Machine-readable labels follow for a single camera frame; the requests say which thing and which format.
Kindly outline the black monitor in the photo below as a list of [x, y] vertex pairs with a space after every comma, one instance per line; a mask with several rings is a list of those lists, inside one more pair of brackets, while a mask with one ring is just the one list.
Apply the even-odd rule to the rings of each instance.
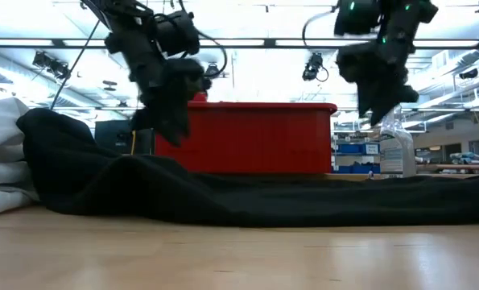
[[151, 129], [130, 129], [127, 120], [95, 122], [94, 138], [98, 145], [121, 154], [152, 155], [155, 135]]

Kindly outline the blue storage bins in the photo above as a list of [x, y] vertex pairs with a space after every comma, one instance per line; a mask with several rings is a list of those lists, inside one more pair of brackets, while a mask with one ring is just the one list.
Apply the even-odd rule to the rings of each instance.
[[340, 143], [332, 151], [332, 172], [339, 174], [379, 174], [378, 143]]

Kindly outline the clear spray bottle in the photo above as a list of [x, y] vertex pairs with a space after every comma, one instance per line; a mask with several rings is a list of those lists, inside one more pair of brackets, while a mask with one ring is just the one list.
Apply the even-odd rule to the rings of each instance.
[[382, 179], [416, 175], [414, 142], [403, 127], [402, 107], [396, 106], [382, 120], [379, 135]]

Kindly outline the black overhead crossbar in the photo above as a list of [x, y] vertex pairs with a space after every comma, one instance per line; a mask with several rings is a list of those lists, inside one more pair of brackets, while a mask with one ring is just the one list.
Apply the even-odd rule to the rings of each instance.
[[[245, 49], [335, 49], [345, 45], [367, 43], [369, 39], [307, 39], [304, 42], [297, 38], [239, 38], [217, 39], [224, 48]], [[26, 39], [0, 38], [0, 48], [81, 48], [86, 44], [85, 39]], [[479, 49], [479, 39], [416, 39], [414, 46], [417, 50]]]

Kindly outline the white shirt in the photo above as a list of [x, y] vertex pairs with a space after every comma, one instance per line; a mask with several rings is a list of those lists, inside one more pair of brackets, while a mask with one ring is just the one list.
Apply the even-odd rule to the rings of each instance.
[[0, 99], [0, 213], [38, 201], [23, 154], [23, 132], [17, 120], [29, 108], [19, 99]]

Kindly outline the red plastic laundry bin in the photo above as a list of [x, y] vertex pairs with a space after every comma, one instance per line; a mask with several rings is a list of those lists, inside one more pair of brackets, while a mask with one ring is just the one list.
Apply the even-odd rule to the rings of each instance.
[[155, 154], [190, 172], [323, 174], [331, 171], [331, 103], [191, 102], [191, 134]]

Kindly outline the pale blue machine part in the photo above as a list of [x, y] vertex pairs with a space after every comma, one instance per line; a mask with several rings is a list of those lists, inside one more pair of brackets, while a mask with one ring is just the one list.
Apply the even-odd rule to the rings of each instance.
[[449, 157], [454, 164], [479, 165], [479, 155], [473, 152], [452, 153]]

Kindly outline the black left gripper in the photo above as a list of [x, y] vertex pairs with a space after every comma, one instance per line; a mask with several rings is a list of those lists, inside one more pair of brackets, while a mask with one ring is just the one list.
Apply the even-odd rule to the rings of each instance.
[[144, 105], [134, 112], [130, 128], [153, 129], [179, 147], [190, 133], [188, 102], [202, 90], [203, 68], [194, 59], [166, 60], [156, 43], [156, 24], [111, 23], [109, 29], [105, 46], [123, 55]]

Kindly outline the black garment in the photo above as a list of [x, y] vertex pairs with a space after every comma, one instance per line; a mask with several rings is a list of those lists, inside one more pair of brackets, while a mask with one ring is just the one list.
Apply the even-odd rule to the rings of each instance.
[[237, 227], [479, 223], [479, 176], [254, 183], [120, 155], [98, 146], [83, 122], [47, 109], [16, 125], [39, 200], [57, 213]]

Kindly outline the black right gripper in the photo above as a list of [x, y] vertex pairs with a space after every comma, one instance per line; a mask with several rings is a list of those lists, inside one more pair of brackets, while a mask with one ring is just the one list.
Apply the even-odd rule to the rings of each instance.
[[372, 126], [400, 103], [418, 101], [419, 94], [406, 84], [408, 56], [406, 41], [369, 41], [339, 49], [336, 63], [340, 75], [357, 85], [359, 115], [364, 117], [371, 108]]

